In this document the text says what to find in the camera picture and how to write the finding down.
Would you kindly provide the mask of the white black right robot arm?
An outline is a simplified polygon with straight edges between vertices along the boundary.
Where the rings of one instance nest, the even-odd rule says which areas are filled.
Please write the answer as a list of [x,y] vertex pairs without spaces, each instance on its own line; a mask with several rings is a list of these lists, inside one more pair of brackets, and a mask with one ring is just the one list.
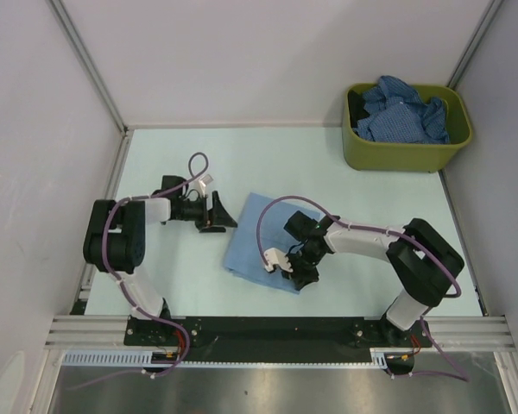
[[391,346],[401,346],[420,316],[449,297],[464,268],[462,256],[419,218],[381,229],[298,211],[284,229],[297,242],[274,262],[312,315],[380,317],[375,339]]

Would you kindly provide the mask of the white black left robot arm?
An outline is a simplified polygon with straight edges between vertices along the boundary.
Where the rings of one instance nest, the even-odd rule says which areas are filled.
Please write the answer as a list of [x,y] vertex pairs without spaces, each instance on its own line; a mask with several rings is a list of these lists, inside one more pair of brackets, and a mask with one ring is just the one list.
[[167,300],[162,297],[142,263],[146,253],[146,228],[169,221],[192,222],[198,232],[224,233],[237,222],[220,201],[209,193],[209,176],[195,188],[184,178],[165,175],[150,198],[130,199],[120,206],[113,199],[98,199],[92,206],[83,242],[85,262],[108,273],[131,306],[124,343],[129,346],[186,345],[180,328],[174,327]]

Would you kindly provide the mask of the light blue long sleeve shirt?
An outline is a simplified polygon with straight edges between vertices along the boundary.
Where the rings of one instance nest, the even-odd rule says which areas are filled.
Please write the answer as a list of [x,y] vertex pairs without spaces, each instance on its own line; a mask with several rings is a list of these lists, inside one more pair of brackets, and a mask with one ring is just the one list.
[[224,256],[224,269],[251,283],[282,290],[292,294],[299,291],[285,279],[281,271],[268,273],[262,261],[262,252],[278,248],[286,253],[298,241],[284,230],[288,219],[297,211],[318,221],[320,213],[287,202],[279,202],[265,210],[271,198],[251,192],[237,220],[237,228]]

